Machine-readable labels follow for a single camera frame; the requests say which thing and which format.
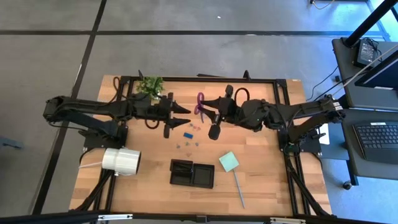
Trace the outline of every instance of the monitor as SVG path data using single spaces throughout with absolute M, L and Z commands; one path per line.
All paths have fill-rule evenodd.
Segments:
M 355 82 L 355 85 L 383 90 L 398 90 L 398 50 L 363 75 Z

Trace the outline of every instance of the white cup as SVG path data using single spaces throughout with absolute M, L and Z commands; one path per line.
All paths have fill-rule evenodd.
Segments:
M 114 170 L 121 175 L 136 175 L 141 152 L 130 149 L 107 148 L 102 160 L 102 168 Z

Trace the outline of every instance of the green plant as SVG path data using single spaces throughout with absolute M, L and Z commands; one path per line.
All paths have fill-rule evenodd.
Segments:
M 152 99 L 164 90 L 162 77 L 144 77 L 144 80 L 137 86 L 137 91 L 150 95 Z

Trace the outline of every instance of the keyboard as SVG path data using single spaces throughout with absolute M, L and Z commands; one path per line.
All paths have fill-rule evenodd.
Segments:
M 398 122 L 367 122 L 353 127 L 366 160 L 398 164 Z

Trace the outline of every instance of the wooden table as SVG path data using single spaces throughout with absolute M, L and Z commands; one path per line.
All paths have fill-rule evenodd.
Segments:
M 113 76 L 103 78 L 99 91 L 99 101 L 108 101 L 115 94 Z M 287 80 L 291 104 L 305 101 L 302 82 Z M 271 84 L 234 83 L 234 89 L 245 87 L 252 99 L 266 99 L 275 103 Z M 193 111 L 199 91 L 206 100 L 224 95 L 225 83 L 165 82 L 165 91 L 174 93 L 177 103 Z M 244 92 L 239 92 L 237 104 L 246 100 Z M 129 133 L 126 147 L 142 152 L 139 172 L 136 176 L 119 176 L 114 189 L 112 212 L 132 213 L 174 213 L 207 215 L 292 215 L 289 188 L 283 154 L 279 151 L 277 133 L 264 128 L 258 133 L 223 123 L 217 141 L 208 137 L 211 122 L 205 118 L 201 123 L 199 115 L 175 114 L 179 118 L 191 119 L 189 124 L 175 128 L 169 139 L 163 138 L 163 125 L 151 130 L 143 120 L 128 121 Z M 183 137 L 183 133 L 193 134 L 193 139 Z M 239 161 L 236 168 L 246 209 L 243 209 L 232 172 L 226 173 L 218 158 L 233 151 Z M 102 160 L 104 149 L 87 153 L 83 164 Z M 172 185 L 170 182 L 170 160 L 185 159 L 194 163 L 215 165 L 213 189 L 202 189 Z M 319 161 L 311 154 L 301 154 L 305 183 L 318 203 L 331 212 L 329 199 Z M 101 167 L 81 169 L 75 184 L 70 208 L 76 208 L 89 195 L 97 184 Z M 300 191 L 296 186 L 299 211 L 302 212 Z M 104 208 L 107 186 L 104 188 L 100 208 Z

